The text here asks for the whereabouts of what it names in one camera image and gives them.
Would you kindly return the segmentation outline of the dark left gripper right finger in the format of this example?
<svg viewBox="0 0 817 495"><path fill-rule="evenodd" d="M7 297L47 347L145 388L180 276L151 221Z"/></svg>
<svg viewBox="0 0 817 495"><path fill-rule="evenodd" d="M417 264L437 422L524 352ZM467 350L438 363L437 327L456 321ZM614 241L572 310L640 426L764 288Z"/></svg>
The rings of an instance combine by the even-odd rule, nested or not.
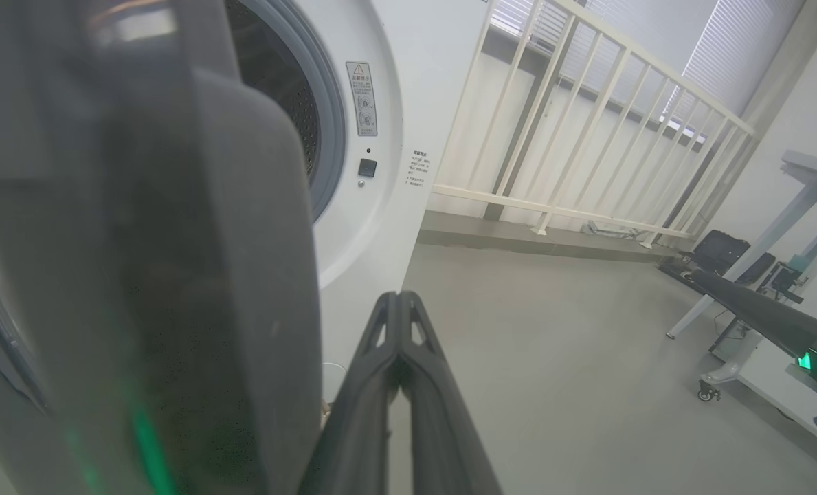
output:
<svg viewBox="0 0 817 495"><path fill-rule="evenodd" d="M415 292L399 294L398 355L411 407L414 494L500 494L470 410Z"/></svg>

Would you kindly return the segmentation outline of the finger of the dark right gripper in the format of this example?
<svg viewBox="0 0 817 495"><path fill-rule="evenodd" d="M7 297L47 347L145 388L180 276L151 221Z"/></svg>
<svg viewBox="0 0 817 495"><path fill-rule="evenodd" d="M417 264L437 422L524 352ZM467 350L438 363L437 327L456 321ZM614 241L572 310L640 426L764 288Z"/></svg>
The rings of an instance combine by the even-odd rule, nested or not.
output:
<svg viewBox="0 0 817 495"><path fill-rule="evenodd" d="M710 272L696 270L690 279L738 320L788 355L801 358L817 351L817 319Z"/></svg>

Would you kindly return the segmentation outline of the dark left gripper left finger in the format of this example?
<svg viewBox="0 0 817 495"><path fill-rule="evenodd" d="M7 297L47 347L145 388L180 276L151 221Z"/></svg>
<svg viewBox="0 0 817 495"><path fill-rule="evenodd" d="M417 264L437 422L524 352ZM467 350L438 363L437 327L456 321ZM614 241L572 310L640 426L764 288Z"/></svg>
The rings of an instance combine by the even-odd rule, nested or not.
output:
<svg viewBox="0 0 817 495"><path fill-rule="evenodd" d="M374 304L333 411L302 477L300 494L386 494L388 415L395 385L398 294Z"/></svg>

